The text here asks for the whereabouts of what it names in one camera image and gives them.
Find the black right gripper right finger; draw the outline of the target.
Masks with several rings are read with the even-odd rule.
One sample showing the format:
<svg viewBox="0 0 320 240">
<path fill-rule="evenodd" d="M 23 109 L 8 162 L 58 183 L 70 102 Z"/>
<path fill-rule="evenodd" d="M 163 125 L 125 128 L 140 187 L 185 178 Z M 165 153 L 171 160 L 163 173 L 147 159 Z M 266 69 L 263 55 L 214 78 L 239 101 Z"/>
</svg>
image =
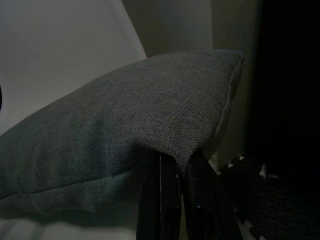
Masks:
<svg viewBox="0 0 320 240">
<path fill-rule="evenodd" d="M 188 161 L 183 200 L 188 240 L 240 240 L 227 191 L 201 151 Z"/>
</svg>

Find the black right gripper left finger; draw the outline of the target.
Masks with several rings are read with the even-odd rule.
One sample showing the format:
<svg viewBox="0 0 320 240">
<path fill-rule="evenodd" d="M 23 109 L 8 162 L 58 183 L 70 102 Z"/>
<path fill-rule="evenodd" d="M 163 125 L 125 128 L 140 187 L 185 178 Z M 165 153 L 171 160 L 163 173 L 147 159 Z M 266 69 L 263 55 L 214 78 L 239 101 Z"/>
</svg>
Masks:
<svg viewBox="0 0 320 240">
<path fill-rule="evenodd" d="M 139 200 L 136 240 L 178 240 L 180 173 L 173 157 L 157 153 Z"/>
</svg>

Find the grey fabric pillow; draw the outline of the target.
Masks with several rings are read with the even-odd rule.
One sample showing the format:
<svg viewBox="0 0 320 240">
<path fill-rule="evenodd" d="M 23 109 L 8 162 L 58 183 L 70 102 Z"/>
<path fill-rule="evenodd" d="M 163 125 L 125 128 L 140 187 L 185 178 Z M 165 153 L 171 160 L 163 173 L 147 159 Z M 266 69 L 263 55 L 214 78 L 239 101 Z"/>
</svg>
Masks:
<svg viewBox="0 0 320 240">
<path fill-rule="evenodd" d="M 102 75 L 0 135 L 0 214 L 106 212 L 134 199 L 157 153 L 181 172 L 220 144 L 244 54 L 171 52 Z"/>
</svg>

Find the dark foam floor mat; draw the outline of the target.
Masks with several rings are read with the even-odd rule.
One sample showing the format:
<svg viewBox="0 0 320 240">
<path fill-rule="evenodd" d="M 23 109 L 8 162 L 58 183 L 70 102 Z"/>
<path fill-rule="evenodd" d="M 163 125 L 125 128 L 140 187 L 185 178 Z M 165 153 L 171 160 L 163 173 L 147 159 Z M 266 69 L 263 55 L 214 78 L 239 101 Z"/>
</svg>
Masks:
<svg viewBox="0 0 320 240">
<path fill-rule="evenodd" d="M 251 223 L 254 240 L 320 240 L 320 196 L 303 182 L 268 175 L 256 160 L 238 156 L 218 170 L 237 219 Z"/>
</svg>

